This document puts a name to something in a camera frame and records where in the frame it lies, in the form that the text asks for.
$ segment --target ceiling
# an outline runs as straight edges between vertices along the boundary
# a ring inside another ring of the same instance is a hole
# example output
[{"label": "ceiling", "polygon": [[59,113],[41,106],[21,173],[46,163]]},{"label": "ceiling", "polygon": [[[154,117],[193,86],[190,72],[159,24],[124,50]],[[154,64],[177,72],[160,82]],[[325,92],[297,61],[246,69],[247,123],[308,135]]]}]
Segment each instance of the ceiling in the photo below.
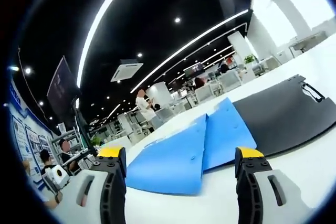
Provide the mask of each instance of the ceiling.
[{"label": "ceiling", "polygon": [[[104,14],[90,45],[81,82],[80,110],[85,119],[103,119],[121,103],[117,113],[135,106],[135,93],[130,91],[155,67],[189,41],[225,19],[250,8],[251,0],[114,0]],[[47,90],[64,55],[77,78],[82,49],[100,6],[104,0],[43,0],[31,11],[20,40],[22,67],[33,73],[24,81],[22,71],[13,74],[14,81],[28,106],[53,130],[58,122],[46,99]],[[241,26],[248,28],[251,12],[228,22],[186,48],[141,85],[147,88],[162,73],[184,57],[224,32]],[[178,72],[230,46],[227,36],[214,41],[157,80],[169,83]],[[128,80],[110,82],[120,59],[137,59],[143,67]],[[18,57],[14,64],[20,66]],[[44,101],[39,107],[36,101]]]}]

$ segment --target blue foam sheet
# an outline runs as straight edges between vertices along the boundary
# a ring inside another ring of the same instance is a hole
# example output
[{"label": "blue foam sheet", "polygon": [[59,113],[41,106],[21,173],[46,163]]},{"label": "blue foam sheet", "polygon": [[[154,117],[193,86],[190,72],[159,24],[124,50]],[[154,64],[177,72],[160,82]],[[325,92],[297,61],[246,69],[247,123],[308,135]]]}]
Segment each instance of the blue foam sheet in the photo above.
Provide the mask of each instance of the blue foam sheet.
[{"label": "blue foam sheet", "polygon": [[201,189],[206,115],[189,128],[148,145],[127,167],[126,185],[167,194]]},{"label": "blue foam sheet", "polygon": [[207,119],[203,170],[234,160],[235,149],[239,146],[256,148],[257,144],[238,111],[227,98]]}]

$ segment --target white table surface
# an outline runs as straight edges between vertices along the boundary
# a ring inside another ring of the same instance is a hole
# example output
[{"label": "white table surface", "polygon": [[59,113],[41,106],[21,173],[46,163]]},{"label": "white table surface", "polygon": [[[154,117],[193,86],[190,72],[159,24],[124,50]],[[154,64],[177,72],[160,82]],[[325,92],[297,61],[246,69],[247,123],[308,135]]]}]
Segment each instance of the white table surface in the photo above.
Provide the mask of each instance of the white table surface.
[{"label": "white table surface", "polygon": [[[127,164],[147,144],[187,127],[226,97],[235,102],[296,74],[305,77],[306,82],[336,103],[336,35],[279,68],[170,119],[129,150]],[[335,147],[336,127],[333,127],[309,144],[268,160],[273,169],[281,170],[300,187],[302,200],[316,208],[327,198],[335,183]],[[204,174],[202,180],[202,191],[197,196],[161,195],[128,187],[127,224],[238,223],[234,166],[213,170]]]}]

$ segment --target black mat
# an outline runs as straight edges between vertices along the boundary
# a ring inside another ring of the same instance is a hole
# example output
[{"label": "black mat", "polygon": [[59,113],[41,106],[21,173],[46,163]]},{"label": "black mat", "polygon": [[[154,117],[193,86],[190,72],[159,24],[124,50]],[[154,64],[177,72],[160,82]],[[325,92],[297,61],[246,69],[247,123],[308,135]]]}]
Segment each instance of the black mat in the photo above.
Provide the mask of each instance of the black mat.
[{"label": "black mat", "polygon": [[283,152],[300,145],[336,122],[336,105],[329,98],[319,102],[302,91],[305,78],[294,76],[266,90],[234,102],[257,149],[264,155]]}]

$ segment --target person in white shirt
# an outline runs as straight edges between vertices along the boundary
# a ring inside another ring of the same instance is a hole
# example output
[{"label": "person in white shirt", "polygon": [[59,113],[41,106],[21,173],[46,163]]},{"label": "person in white shirt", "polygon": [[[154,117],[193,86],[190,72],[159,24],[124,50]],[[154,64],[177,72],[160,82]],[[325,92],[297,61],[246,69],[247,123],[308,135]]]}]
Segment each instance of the person in white shirt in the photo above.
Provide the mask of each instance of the person in white shirt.
[{"label": "person in white shirt", "polygon": [[143,117],[152,124],[153,128],[156,130],[159,128],[163,123],[161,119],[155,114],[154,110],[151,108],[153,104],[153,99],[146,102],[145,98],[145,91],[140,89],[138,91],[138,95],[136,96],[135,103],[138,106],[140,113]]}]

